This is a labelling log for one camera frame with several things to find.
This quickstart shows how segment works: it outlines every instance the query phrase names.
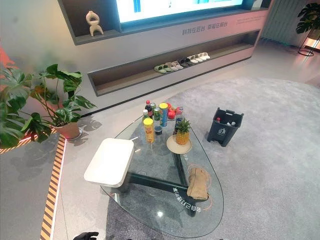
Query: yellow black striped tape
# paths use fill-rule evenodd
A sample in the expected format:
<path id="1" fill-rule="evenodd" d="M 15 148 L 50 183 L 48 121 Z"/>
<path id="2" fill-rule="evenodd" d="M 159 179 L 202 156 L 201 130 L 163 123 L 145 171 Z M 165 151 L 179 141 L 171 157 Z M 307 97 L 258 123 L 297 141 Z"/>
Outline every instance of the yellow black striped tape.
<path id="1" fill-rule="evenodd" d="M 63 135 L 59 136 L 56 147 L 52 173 L 49 183 L 48 194 L 46 196 L 44 215 L 41 225 L 41 240 L 52 240 L 55 226 L 55 215 L 58 203 L 58 194 L 60 186 L 60 176 L 65 156 L 66 139 Z"/>
<path id="2" fill-rule="evenodd" d="M 56 132 L 57 131 L 52 128 L 51 134 L 55 134 Z M 11 151 L 13 149 L 19 148 L 19 147 L 21 147 L 23 145 L 26 145 L 28 143 L 31 143 L 31 137 L 27 137 L 25 139 L 20 140 L 17 146 L 14 146 L 14 147 L 11 147 L 11 148 L 0 148 L 0 155 L 4 154 L 6 152 L 9 152 L 9 151 Z"/>

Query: green slipper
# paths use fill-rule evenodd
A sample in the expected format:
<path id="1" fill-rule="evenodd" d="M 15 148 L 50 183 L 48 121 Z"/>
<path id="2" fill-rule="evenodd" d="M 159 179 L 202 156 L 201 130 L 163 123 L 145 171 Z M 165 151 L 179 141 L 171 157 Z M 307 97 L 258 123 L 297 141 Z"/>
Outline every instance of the green slipper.
<path id="1" fill-rule="evenodd" d="M 166 64 L 162 64 L 160 65 L 165 71 L 167 72 L 172 72 L 173 70 Z"/>
<path id="2" fill-rule="evenodd" d="M 163 65 L 155 66 L 153 69 L 154 69 L 156 72 L 161 73 L 161 74 L 166 74 L 166 73 L 167 73 L 167 71 L 164 70 Z"/>

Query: display screen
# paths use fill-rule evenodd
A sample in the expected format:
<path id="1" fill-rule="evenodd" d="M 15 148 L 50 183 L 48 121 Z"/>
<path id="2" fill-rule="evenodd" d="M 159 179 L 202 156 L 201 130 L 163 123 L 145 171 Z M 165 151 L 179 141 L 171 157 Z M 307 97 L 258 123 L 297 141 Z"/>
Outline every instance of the display screen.
<path id="1" fill-rule="evenodd" d="M 116 0 L 120 23 L 241 5 L 243 0 Z"/>

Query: pineapple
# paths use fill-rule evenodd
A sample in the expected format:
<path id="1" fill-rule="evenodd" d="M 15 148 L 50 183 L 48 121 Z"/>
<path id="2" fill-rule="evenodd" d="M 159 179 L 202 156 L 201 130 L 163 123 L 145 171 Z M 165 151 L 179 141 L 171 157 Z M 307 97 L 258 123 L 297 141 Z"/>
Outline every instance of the pineapple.
<path id="1" fill-rule="evenodd" d="M 189 140 L 190 123 L 185 118 L 178 123 L 176 133 L 176 143 L 185 145 Z"/>

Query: black glove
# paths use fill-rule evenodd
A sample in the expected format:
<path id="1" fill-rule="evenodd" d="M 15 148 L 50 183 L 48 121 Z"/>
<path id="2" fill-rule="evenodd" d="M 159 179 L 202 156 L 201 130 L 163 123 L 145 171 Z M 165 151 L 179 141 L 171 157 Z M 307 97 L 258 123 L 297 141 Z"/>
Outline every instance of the black glove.
<path id="1" fill-rule="evenodd" d="M 97 231 L 91 231 L 91 232 L 83 232 L 79 236 L 76 236 L 73 240 L 97 240 L 96 237 L 92 236 L 98 236 L 99 233 Z"/>

